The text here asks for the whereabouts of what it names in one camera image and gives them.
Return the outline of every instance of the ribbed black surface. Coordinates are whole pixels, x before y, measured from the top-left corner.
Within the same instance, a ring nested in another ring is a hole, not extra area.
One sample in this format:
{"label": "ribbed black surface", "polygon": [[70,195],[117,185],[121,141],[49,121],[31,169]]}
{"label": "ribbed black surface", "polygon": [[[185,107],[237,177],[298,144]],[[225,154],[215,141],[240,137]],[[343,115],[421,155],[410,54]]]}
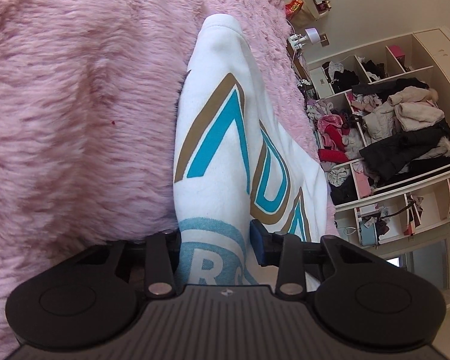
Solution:
{"label": "ribbed black surface", "polygon": [[443,359],[429,347],[361,352],[329,337],[303,304],[280,301],[268,287],[229,289],[188,286],[176,299],[152,302],[132,329],[109,343],[74,353],[23,346],[10,360]]}

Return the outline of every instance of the wall outlet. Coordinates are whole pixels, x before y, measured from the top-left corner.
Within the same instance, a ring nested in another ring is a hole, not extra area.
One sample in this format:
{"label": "wall outlet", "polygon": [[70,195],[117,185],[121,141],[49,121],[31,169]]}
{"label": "wall outlet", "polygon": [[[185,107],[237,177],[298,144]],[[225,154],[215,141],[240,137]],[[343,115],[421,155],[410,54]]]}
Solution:
{"label": "wall outlet", "polygon": [[323,47],[328,46],[330,44],[326,33],[320,34],[320,43],[322,44]]}

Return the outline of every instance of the pink fluffy blanket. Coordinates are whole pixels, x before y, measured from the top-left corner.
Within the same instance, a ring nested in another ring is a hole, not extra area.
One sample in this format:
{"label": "pink fluffy blanket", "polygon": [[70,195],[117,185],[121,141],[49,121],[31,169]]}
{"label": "pink fluffy blanket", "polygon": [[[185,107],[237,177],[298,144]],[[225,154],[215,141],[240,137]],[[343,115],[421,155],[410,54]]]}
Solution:
{"label": "pink fluffy blanket", "polygon": [[317,159],[282,0],[0,0],[0,359],[19,283],[84,245],[176,227],[176,103],[215,12],[238,19],[276,115]]}

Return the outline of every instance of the red package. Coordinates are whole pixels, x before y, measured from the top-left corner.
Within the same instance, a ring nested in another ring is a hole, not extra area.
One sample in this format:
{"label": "red package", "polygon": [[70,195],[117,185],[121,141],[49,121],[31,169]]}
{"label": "red package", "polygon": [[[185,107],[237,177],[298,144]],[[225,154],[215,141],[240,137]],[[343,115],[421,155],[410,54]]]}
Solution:
{"label": "red package", "polygon": [[302,0],[292,0],[289,4],[285,5],[285,15],[290,20],[295,14],[302,8]]}

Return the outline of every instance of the metal screw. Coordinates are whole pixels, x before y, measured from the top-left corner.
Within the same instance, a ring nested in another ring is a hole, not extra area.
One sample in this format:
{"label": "metal screw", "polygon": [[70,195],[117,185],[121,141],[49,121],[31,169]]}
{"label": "metal screw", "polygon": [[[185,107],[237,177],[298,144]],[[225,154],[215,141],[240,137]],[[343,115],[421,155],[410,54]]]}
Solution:
{"label": "metal screw", "polygon": [[233,291],[230,288],[227,288],[225,290],[223,290],[222,292],[220,292],[223,296],[229,297],[231,295],[233,295]]}
{"label": "metal screw", "polygon": [[285,295],[298,295],[303,291],[303,287],[297,283],[285,283],[280,286],[280,291]]}
{"label": "metal screw", "polygon": [[148,290],[154,295],[166,295],[172,291],[169,283],[153,283],[148,286]]}

